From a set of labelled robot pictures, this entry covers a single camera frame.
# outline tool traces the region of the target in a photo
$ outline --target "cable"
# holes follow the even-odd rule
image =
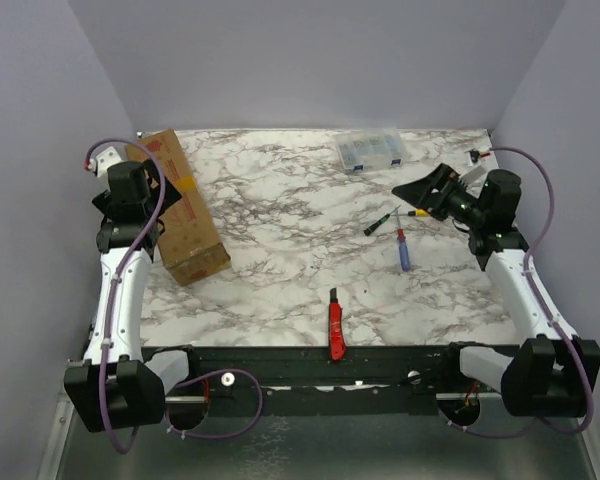
[[[211,406],[211,385],[208,378],[204,381],[204,399],[207,402],[208,409]]]
[[[524,150],[520,150],[519,148],[513,148],[513,147],[492,147],[491,151],[493,151],[493,152],[495,152],[495,151],[513,152],[513,153],[517,153],[518,155],[522,155],[523,157],[527,158],[540,171],[540,174],[542,175],[542,178],[544,178],[545,184],[547,185],[547,191],[549,192],[549,213],[547,214],[547,220],[545,221],[544,226],[542,227],[542,230],[540,231],[540,234],[535,239],[535,241],[531,244],[531,246],[529,247],[529,250],[527,250],[527,253],[524,255],[524,260],[523,260],[524,270],[525,270],[525,272],[529,272],[529,262],[531,261],[531,257],[535,253],[536,249],[538,248],[538,245],[540,245],[540,242],[542,242],[545,235],[549,231],[549,227],[551,226],[551,222],[553,221],[553,215],[555,213],[555,195],[553,193],[553,185],[551,183],[551,180],[549,179],[549,174],[547,173],[545,168],[542,166],[542,164],[535,157],[528,154]],[[580,376],[580,381],[582,382],[582,388],[584,389],[584,395],[585,395],[585,399],[586,399],[586,403],[587,403],[587,413],[585,414],[584,420],[582,421],[582,423],[580,425],[578,425],[578,427],[576,427],[574,429],[563,429],[563,428],[553,425],[548,420],[544,420],[544,419],[543,419],[543,423],[549,425],[556,432],[560,432],[560,433],[564,433],[564,434],[582,433],[591,424],[591,421],[593,420],[593,414],[595,411],[594,400],[593,400],[593,391],[591,390],[591,385],[589,383],[589,378],[587,377],[587,372],[585,371],[582,360],[580,359],[580,356],[578,355],[578,352],[576,351],[576,349],[573,345],[573,342],[571,341],[571,339],[567,336],[565,331],[562,329],[562,327],[558,324],[558,322],[553,317],[553,313],[551,312],[549,305],[547,305],[547,302],[545,301],[544,297],[542,296],[542,293],[540,292],[540,289],[538,288],[538,285],[536,284],[533,276],[527,275],[526,278],[527,278],[527,281],[529,282],[529,286],[531,287],[531,290],[533,291],[533,295],[536,297],[536,299],[538,300],[538,303],[540,304],[540,308],[542,309],[544,314],[549,319],[551,326],[558,333],[558,336],[560,337],[560,339],[567,346],[567,349],[569,350],[569,354],[573,358],[573,361],[576,365],[576,369],[578,370],[578,375]]]
[[[254,377],[253,375],[251,375],[249,372],[247,372],[245,370],[239,370],[236,368],[229,368],[229,369],[225,369],[225,370],[215,370],[213,372],[209,372],[209,373],[205,373],[204,375],[200,375],[199,377],[193,378],[191,380],[186,380],[182,383],[179,383],[178,385],[175,386],[175,388],[188,387],[195,383],[202,382],[203,380],[206,380],[210,377],[217,377],[217,376],[223,375],[225,373],[239,373],[241,375],[249,377],[249,379],[253,382],[253,385],[256,387],[256,392],[258,393],[258,408],[256,410],[255,415],[249,421],[249,423],[247,423],[240,430],[237,430],[237,431],[231,432],[231,433],[222,433],[222,434],[214,435],[214,434],[188,432],[186,430],[178,430],[177,428],[175,428],[173,426],[173,424],[171,423],[171,419],[169,418],[169,412],[167,411],[165,414],[167,422],[169,422],[169,428],[167,429],[167,433],[170,433],[173,431],[173,432],[179,434],[183,439],[184,439],[184,437],[191,437],[191,438],[202,438],[205,440],[227,440],[227,439],[235,438],[239,435],[242,435],[243,433],[251,430],[253,428],[253,426],[256,423],[258,423],[258,420],[260,420],[260,414],[262,413],[262,405],[264,403],[264,397],[262,395],[262,387],[260,387],[260,383],[258,383],[258,379],[256,379],[256,377]]]
[[[165,178],[160,163],[158,162],[158,160],[156,160],[153,153],[147,147],[140,143],[131,142],[123,138],[105,138],[103,140],[100,140],[99,142],[94,143],[87,151],[87,155],[85,157],[85,166],[89,165],[89,159],[91,158],[91,155],[93,154],[95,149],[104,145],[105,143],[125,143],[127,145],[133,145],[134,147],[139,148],[149,156],[151,161],[153,161],[158,171],[158,177],[160,178],[160,193],[158,195],[158,201],[156,203],[155,209],[151,214],[151,217],[149,217],[149,220],[147,220],[146,225],[142,228],[138,236],[135,238],[131,246],[127,249],[126,253],[120,260],[120,263],[116,267],[115,274],[111,279],[111,284],[109,286],[109,295],[107,296],[107,305],[105,308],[104,315],[104,328],[102,332],[102,357],[100,359],[100,369],[98,371],[98,399],[100,402],[100,416],[102,417],[102,424],[104,426],[105,431],[107,432],[107,435],[109,436],[111,445],[113,445],[113,448],[116,450],[116,452],[124,455],[129,453],[129,450],[131,450],[133,442],[135,441],[136,436],[138,434],[138,427],[133,427],[131,436],[129,437],[129,443],[127,445],[122,445],[113,430],[113,427],[111,425],[111,419],[109,418],[109,412],[107,410],[107,394],[105,386],[107,380],[107,362],[109,361],[109,345],[111,343],[111,317],[113,315],[114,300],[116,298],[118,284],[121,281],[120,278],[122,272],[124,271],[127,263],[129,262],[129,258],[131,257],[135,249],[138,247],[138,245],[140,245],[147,233],[149,233],[149,230],[151,230],[151,227],[154,223],[156,223],[156,220],[160,215],[160,210],[162,209],[162,204],[164,203]]]
[[[471,396],[471,394],[472,394],[473,392],[476,392],[476,399],[478,398],[478,392],[477,392],[478,385],[480,385],[480,382],[478,382],[477,380],[475,380],[475,381],[473,382],[473,384],[471,385],[471,388],[469,389],[469,391],[468,391],[468,392],[467,392],[467,394],[465,395],[465,397],[464,397],[464,406],[465,406],[465,407],[468,407],[468,406],[469,406],[469,397]]]
[[[486,433],[486,432],[478,432],[475,430],[469,430],[467,427],[463,427],[461,425],[458,425],[457,423],[452,422],[451,420],[449,420],[449,417],[447,417],[444,414],[444,412],[440,409],[438,409],[438,413],[442,416],[442,418],[444,418],[444,420],[447,423],[447,426],[449,426],[455,430],[458,430],[459,432],[468,433],[469,435],[473,435],[474,437],[488,438],[491,440],[509,440],[512,438],[523,437],[531,431],[531,428],[533,428],[533,426],[536,423],[536,419],[534,418],[531,420],[531,422],[526,427],[524,427],[522,430],[519,430],[514,433]]]
[[[462,232],[462,233],[469,233],[469,228],[467,228],[466,226],[461,226],[461,225],[463,225],[463,224],[461,224],[461,223],[457,222],[455,218],[452,218],[452,219],[451,219],[451,224],[452,224],[452,225],[453,225],[453,227],[454,227],[456,230],[458,230],[459,232]]]

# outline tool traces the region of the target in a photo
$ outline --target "white wall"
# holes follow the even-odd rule
[[[0,0],[0,478],[34,478],[98,294],[88,146],[131,123],[64,0]]]
[[[556,217],[536,263],[566,318],[600,343],[600,0],[567,0],[493,142],[549,170]],[[542,179],[522,158],[498,158],[523,178],[519,221],[531,239],[547,212]],[[600,377],[595,398],[600,430]]]
[[[138,129],[488,127],[564,0],[69,0]]]

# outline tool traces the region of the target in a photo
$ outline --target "clear plastic case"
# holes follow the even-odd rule
[[[407,151],[395,129],[341,133],[333,137],[346,173],[397,167]]]

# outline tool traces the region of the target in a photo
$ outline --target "blue screwdriver handle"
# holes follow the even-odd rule
[[[403,272],[408,272],[411,269],[411,262],[409,262],[409,252],[407,251],[407,244],[404,239],[398,237],[398,252],[400,252],[400,266]]]

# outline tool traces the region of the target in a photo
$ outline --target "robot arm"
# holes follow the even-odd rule
[[[478,198],[466,191],[462,178],[451,167],[439,165],[416,182],[393,193],[426,210],[437,220],[452,216],[469,227],[469,249],[500,292],[523,343],[507,357],[492,348],[462,346],[459,369],[497,392],[510,414],[516,416],[577,417],[586,410],[582,382],[575,361],[553,325],[558,324],[575,345],[591,388],[600,367],[600,348],[582,340],[562,317],[529,259],[527,242],[513,225],[520,200],[520,178],[506,170],[488,173]],[[548,305],[548,318],[531,289],[532,277]]]
[[[102,284],[90,343],[82,362],[67,368],[64,384],[80,417],[92,432],[104,429],[99,410],[98,370],[103,361],[104,324],[111,280],[155,211],[159,186],[150,187],[150,183],[157,180],[152,167],[152,163],[123,161],[113,148],[107,148],[89,164],[89,169],[107,187],[93,200],[104,215],[97,235]],[[161,213],[180,199],[180,194],[170,183],[164,187],[166,195]],[[189,358],[185,350],[156,353],[146,363],[142,357],[142,298],[160,234],[158,226],[154,226],[131,253],[126,268],[120,273],[110,306],[111,337],[108,340],[105,397],[113,428],[160,422],[164,416],[166,394],[189,375]]]

